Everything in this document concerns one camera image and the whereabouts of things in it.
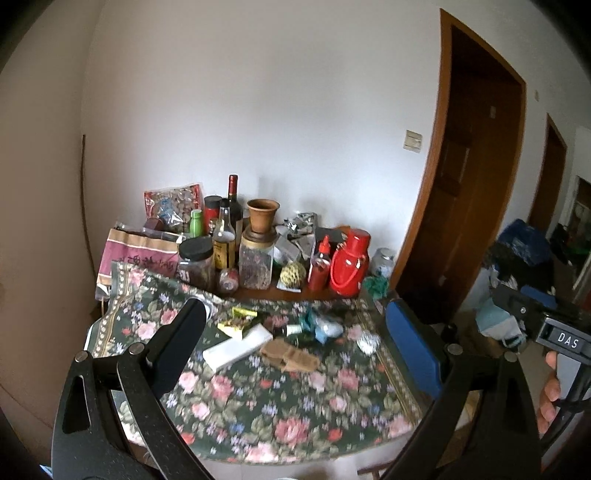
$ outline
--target light switch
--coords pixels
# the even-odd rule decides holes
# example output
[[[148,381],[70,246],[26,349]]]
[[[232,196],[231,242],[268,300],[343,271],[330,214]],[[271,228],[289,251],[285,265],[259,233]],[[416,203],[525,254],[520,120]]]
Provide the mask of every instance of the light switch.
[[[407,136],[404,139],[404,148],[411,152],[419,153],[421,151],[421,144],[423,143],[423,136],[421,134],[407,130]]]

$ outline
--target custard apple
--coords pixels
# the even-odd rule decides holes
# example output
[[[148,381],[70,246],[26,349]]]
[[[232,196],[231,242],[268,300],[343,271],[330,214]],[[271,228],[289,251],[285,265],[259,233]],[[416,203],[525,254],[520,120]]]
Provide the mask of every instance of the custard apple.
[[[306,269],[301,263],[292,262],[281,270],[279,279],[287,288],[299,288],[306,277]]]

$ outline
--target red bottle nozzle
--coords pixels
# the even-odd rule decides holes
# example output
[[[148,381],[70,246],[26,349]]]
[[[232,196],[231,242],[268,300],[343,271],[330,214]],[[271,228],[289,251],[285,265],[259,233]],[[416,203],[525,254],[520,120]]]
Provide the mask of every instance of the red bottle nozzle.
[[[330,243],[329,243],[329,236],[325,235],[324,240],[318,247],[318,252],[325,255],[330,255]]]

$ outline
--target glass jar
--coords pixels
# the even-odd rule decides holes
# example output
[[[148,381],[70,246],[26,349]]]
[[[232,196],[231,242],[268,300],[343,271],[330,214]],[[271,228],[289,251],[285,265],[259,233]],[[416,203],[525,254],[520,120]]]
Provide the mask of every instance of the glass jar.
[[[212,238],[189,238],[178,246],[178,254],[180,260],[177,277],[200,290],[213,292],[216,286],[216,269]]]
[[[390,278],[394,271],[394,250],[378,248],[371,259],[369,271],[374,277]]]
[[[254,242],[242,235],[240,242],[240,286],[266,290],[271,286],[274,241]]]

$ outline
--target finger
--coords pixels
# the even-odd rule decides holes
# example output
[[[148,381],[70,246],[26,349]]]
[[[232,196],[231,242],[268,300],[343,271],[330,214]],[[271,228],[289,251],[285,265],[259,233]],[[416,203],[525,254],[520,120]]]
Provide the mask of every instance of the finger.
[[[546,395],[540,398],[540,413],[548,422],[552,422],[556,416],[556,409]]]
[[[550,401],[556,401],[560,398],[560,382],[555,376],[551,376],[544,385],[544,393]]]
[[[550,423],[540,414],[540,412],[538,412],[537,420],[538,432],[540,432],[543,435],[548,431],[548,428],[550,428]]]
[[[550,351],[546,354],[546,363],[552,370],[556,370],[556,358],[558,357],[558,353],[554,351]]]

